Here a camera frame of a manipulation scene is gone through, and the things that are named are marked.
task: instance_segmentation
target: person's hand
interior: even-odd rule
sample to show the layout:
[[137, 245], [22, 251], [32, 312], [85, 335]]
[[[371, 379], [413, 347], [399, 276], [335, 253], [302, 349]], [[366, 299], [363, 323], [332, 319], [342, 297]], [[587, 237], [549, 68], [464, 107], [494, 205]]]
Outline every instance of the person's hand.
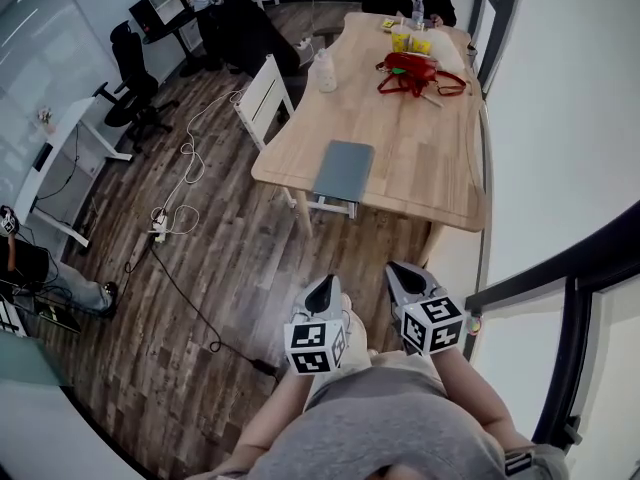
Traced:
[[433, 25], [435, 27], [441, 27], [444, 25], [444, 21], [442, 21], [442, 18], [437, 14], [432, 14], [430, 18], [431, 18], [431, 21], [433, 21]]

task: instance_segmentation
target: black office chair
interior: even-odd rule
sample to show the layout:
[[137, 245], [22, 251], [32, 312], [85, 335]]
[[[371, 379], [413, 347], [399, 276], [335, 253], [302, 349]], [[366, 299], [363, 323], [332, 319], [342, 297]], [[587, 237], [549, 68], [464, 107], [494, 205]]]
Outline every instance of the black office chair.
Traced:
[[169, 107], [175, 108], [180, 103], [172, 100], [160, 107], [151, 105], [151, 99], [158, 93], [158, 81], [147, 73], [140, 36], [131, 32], [127, 21], [113, 29], [110, 39], [122, 77], [122, 83], [116, 88], [114, 94], [118, 94], [125, 87], [129, 90], [120, 99], [116, 99], [105, 89], [107, 86], [105, 82], [96, 89], [93, 96], [99, 94], [114, 105], [104, 118], [107, 126], [119, 128], [132, 124], [126, 131], [126, 135], [134, 142], [133, 150], [136, 153], [142, 153], [140, 142], [145, 128], [151, 126], [171, 132], [173, 127], [160, 121], [160, 113]]

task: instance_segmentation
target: plastic bottle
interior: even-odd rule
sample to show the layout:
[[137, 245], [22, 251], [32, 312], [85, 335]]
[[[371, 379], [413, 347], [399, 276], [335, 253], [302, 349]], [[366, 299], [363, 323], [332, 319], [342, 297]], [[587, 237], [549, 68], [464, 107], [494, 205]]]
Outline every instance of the plastic bottle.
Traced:
[[320, 92], [332, 92], [338, 88], [336, 70], [333, 66], [331, 54], [321, 48], [316, 55], [314, 66], [318, 80], [318, 90]]
[[413, 4], [411, 21], [413, 21], [413, 26], [416, 28], [416, 30], [418, 30], [424, 22], [424, 3], [422, 2], [422, 0], [416, 0]]

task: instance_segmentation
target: red handbag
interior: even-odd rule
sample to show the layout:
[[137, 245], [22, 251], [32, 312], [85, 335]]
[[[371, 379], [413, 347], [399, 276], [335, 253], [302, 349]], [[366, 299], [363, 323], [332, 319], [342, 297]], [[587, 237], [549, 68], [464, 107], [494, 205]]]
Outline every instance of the red handbag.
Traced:
[[[436, 61], [421, 55], [390, 53], [384, 59], [384, 62], [376, 65], [378, 71], [389, 73], [389, 76], [378, 86], [378, 91], [381, 94], [411, 91], [418, 98], [422, 90], [429, 85], [429, 82], [433, 82], [436, 84], [440, 96], [460, 96], [464, 93], [467, 83], [456, 75], [446, 71], [438, 71], [437, 66], [438, 63]], [[438, 83], [438, 76], [450, 78], [457, 82], [457, 85], [441, 86]], [[394, 78], [398, 79], [398, 87], [384, 89], [384, 86]]]

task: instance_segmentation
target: black cable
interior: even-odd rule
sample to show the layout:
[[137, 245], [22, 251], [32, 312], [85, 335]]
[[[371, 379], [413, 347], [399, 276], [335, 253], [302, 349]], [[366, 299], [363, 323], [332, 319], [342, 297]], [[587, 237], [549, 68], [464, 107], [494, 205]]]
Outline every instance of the black cable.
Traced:
[[48, 196], [44, 196], [44, 197], [36, 196], [36, 203], [38, 201], [44, 201], [45, 199], [49, 199], [50, 197], [53, 197], [53, 196], [59, 194], [60, 192], [62, 192], [65, 189], [65, 187], [69, 184], [69, 182], [71, 181], [71, 178], [73, 178], [73, 175], [76, 173], [76, 167], [78, 167], [78, 160], [80, 159], [80, 157], [78, 156], [78, 137], [79, 137], [79, 135], [80, 135], [80, 132], [78, 131], [78, 125], [76, 125], [76, 159], [73, 161], [73, 169], [71, 171], [71, 174], [69, 175], [67, 180], [64, 182], [62, 187], [60, 187], [55, 192], [49, 194]]
[[33, 230], [32, 230], [30, 227], [25, 226], [24, 224], [21, 224], [21, 225], [20, 225], [20, 228], [27, 228], [27, 229], [29, 230], [29, 233], [31, 233], [31, 242], [29, 242], [29, 240], [27, 240], [27, 238], [26, 238], [22, 233], [20, 233], [20, 232], [18, 232], [18, 236], [21, 236], [21, 237], [23, 238], [23, 240], [24, 240], [25, 242], [27, 242], [28, 244], [31, 244], [31, 245], [33, 245], [34, 247], [38, 247], [38, 246], [36, 245], [36, 237], [35, 237], [35, 235], [33, 234]]
[[191, 308], [198, 314], [198, 316], [202, 319], [202, 321], [205, 323], [205, 325], [209, 329], [211, 329], [213, 331], [213, 334], [215, 335], [215, 340], [212, 341], [210, 343], [210, 345], [209, 345], [209, 349], [211, 350], [211, 352], [216, 353], [222, 347], [226, 347], [229, 350], [231, 350], [232, 352], [236, 353], [242, 359], [245, 359], [245, 360], [249, 361], [250, 363], [253, 363], [252, 360], [249, 359], [247, 356], [245, 356], [242, 352], [240, 352], [239, 350], [237, 350], [233, 346], [228, 345], [224, 341], [222, 341], [220, 333], [218, 332], [218, 330], [209, 322], [209, 320], [206, 319], [206, 317], [202, 314], [202, 312], [196, 307], [196, 305], [193, 302], [191, 302], [189, 297], [187, 297], [185, 295], [185, 293], [180, 289], [180, 287], [176, 284], [176, 282], [174, 281], [173, 277], [171, 276], [171, 274], [167, 270], [167, 267], [165, 267], [165, 265], [162, 262], [162, 260], [158, 257], [158, 255], [156, 254], [156, 251], [153, 250], [153, 247], [151, 247], [150, 250], [151, 250], [151, 254], [153, 254], [154, 258], [158, 261], [158, 263], [160, 263], [160, 266], [162, 267], [162, 270], [164, 270], [164, 273], [169, 278], [169, 281], [171, 281], [171, 284], [173, 285], [173, 287], [178, 291], [178, 293], [182, 296], [182, 298], [185, 301], [187, 301], [187, 304], [189, 304], [189, 306], [191, 306]]
[[140, 258], [138, 258], [138, 261], [136, 261], [135, 265], [131, 266], [131, 262], [130, 261], [127, 261], [124, 264], [124, 272], [125, 272], [125, 274], [127, 274], [127, 280], [124, 283], [124, 288], [122, 289], [122, 293], [118, 294], [118, 303], [116, 304], [115, 311], [118, 311], [118, 308], [120, 307], [120, 303], [124, 299], [124, 294], [127, 293], [127, 287], [129, 286], [129, 280], [131, 279], [131, 274], [133, 274], [135, 272], [135, 270], [138, 268], [138, 265], [140, 265], [140, 263], [142, 263], [142, 261], [144, 260], [145, 256], [149, 252], [149, 250], [153, 247], [153, 239], [154, 239], [154, 237], [152, 235], [149, 238], [149, 240], [147, 240], [147, 244], [145, 245], [144, 251], [142, 251], [142, 254], [140, 255]]
[[197, 315], [201, 318], [201, 320], [205, 323], [205, 325], [213, 331], [215, 335], [215, 339], [209, 344], [209, 350], [211, 350], [211, 352], [215, 354], [216, 352], [219, 352], [222, 347], [225, 347], [229, 349], [231, 352], [233, 352], [234, 354], [236, 354], [237, 356], [244, 359], [245, 361], [248, 361], [249, 363], [251, 363], [251, 366], [253, 366], [259, 372], [262, 372], [265, 375], [268, 375], [269, 377], [273, 377], [277, 383], [278, 382], [278, 379], [276, 377], [277, 370], [274, 366], [262, 361], [261, 359], [250, 359], [247, 356], [245, 356], [242, 352], [240, 352], [237, 348], [222, 341], [222, 336], [220, 336], [220, 333], [218, 332], [218, 330], [211, 324], [211, 322], [209, 322], [209, 320], [205, 318], [202, 312], [196, 307], [196, 305], [193, 302], [191, 302], [189, 297], [187, 297], [185, 293], [180, 289], [180, 287], [176, 284], [173, 277], [167, 270], [167, 267], [165, 267], [162, 260], [158, 257], [158, 255], [156, 254], [156, 251], [153, 250], [153, 245], [149, 247], [149, 250], [151, 251], [151, 254], [153, 254], [154, 258], [158, 261], [158, 263], [160, 263], [162, 270], [164, 270], [164, 273], [169, 278], [169, 281], [171, 281], [171, 284], [173, 285], [173, 287], [178, 291], [178, 293], [182, 296], [182, 298], [185, 301], [187, 301], [189, 306], [191, 306], [191, 308], [197, 313]]

